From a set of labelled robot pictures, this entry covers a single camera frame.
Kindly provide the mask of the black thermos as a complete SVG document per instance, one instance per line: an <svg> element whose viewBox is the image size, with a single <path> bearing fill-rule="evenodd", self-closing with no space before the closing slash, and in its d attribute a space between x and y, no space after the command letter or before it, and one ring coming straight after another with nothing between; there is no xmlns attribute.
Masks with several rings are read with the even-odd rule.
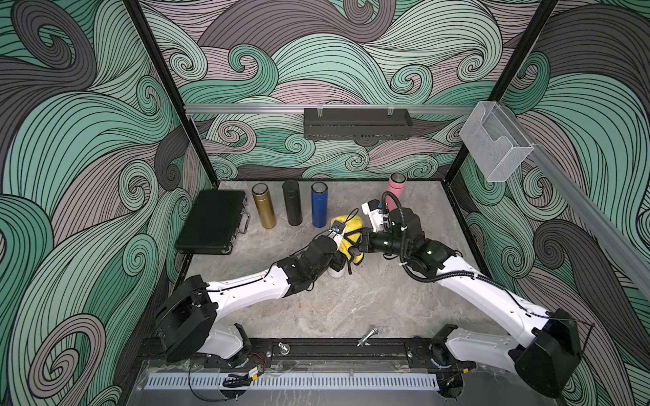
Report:
<svg viewBox="0 0 650 406"><path fill-rule="evenodd" d="M282 189L288 223L293 227L300 226L303 220L300 185L295 180L287 180Z"/></svg>

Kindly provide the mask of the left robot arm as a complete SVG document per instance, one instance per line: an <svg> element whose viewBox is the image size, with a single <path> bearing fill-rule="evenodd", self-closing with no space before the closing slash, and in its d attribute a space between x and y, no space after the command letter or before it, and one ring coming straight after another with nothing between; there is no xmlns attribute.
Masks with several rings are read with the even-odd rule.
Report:
<svg viewBox="0 0 650 406"><path fill-rule="evenodd" d="M221 320L235 311L284 299L313 288L327 270L340 270L347 257L341 238L320 235L300 252L272 263L265 271L223 282L189 277L157 309L155 330L169 363L198 355L216 356L230 367L242 365L252 351L238 323Z"/></svg>

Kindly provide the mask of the white thermos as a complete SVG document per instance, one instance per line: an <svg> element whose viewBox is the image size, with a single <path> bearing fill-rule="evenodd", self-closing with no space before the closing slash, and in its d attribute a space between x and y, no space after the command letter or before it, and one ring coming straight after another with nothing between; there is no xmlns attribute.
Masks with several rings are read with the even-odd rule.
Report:
<svg viewBox="0 0 650 406"><path fill-rule="evenodd" d="M345 275L345 270L340 269L340 270L334 270L333 268L328 269L328 275L332 278L341 278L343 275Z"/></svg>

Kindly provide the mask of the blue thermos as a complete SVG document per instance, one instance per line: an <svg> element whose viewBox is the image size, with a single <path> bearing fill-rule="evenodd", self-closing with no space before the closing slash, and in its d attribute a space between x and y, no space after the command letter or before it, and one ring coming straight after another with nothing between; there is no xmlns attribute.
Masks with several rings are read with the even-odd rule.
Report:
<svg viewBox="0 0 650 406"><path fill-rule="evenodd" d="M315 228L324 228L328 218L328 186L323 182L311 185L312 224Z"/></svg>

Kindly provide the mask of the pink thermos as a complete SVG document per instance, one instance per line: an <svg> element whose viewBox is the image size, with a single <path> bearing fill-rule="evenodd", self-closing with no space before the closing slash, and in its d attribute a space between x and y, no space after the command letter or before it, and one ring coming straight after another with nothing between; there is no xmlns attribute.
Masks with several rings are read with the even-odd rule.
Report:
<svg viewBox="0 0 650 406"><path fill-rule="evenodd" d="M401 201L406 181L407 177L401 173L394 173L389 177L387 191L390 193L390 196L386 198L386 204L389 211L393 211L397 208L393 196L396 197L398 201Z"/></svg>

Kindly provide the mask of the yellow cleaning cloth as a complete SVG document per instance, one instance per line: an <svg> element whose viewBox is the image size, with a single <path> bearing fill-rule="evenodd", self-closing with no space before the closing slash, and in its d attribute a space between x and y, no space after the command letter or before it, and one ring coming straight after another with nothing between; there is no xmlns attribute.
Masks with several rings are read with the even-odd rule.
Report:
<svg viewBox="0 0 650 406"><path fill-rule="evenodd" d="M344 223L346 225L344 240L338 248L340 252L349 262L354 265L359 265L364 258L364 254L359 250L357 242L362 236L363 221L358 215L348 218L347 216L339 216L333 218L330 225L335 223Z"/></svg>

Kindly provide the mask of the gold thermos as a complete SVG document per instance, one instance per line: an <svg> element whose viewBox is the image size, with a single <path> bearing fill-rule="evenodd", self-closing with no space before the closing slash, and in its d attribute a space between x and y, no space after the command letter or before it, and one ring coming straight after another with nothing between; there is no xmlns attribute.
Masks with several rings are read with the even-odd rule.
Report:
<svg viewBox="0 0 650 406"><path fill-rule="evenodd" d="M252 196L262 226L265 229L274 228L277 224L277 220L269 187L264 183L254 184L252 187Z"/></svg>

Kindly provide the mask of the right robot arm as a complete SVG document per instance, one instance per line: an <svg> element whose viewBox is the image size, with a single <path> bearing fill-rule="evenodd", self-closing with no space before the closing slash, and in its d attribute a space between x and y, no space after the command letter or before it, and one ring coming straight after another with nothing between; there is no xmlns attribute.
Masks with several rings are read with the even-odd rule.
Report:
<svg viewBox="0 0 650 406"><path fill-rule="evenodd" d="M457 251L431 240L409 208L384 213L363 209L368 228L350 223L344 240L352 256L392 255L413 280L440 284L489 316L506 334L472 333L447 326L436 337L443 362L477 362L515 373L539 394L558 399L582 360L578 321L559 308L543 306L512 293L472 267Z"/></svg>

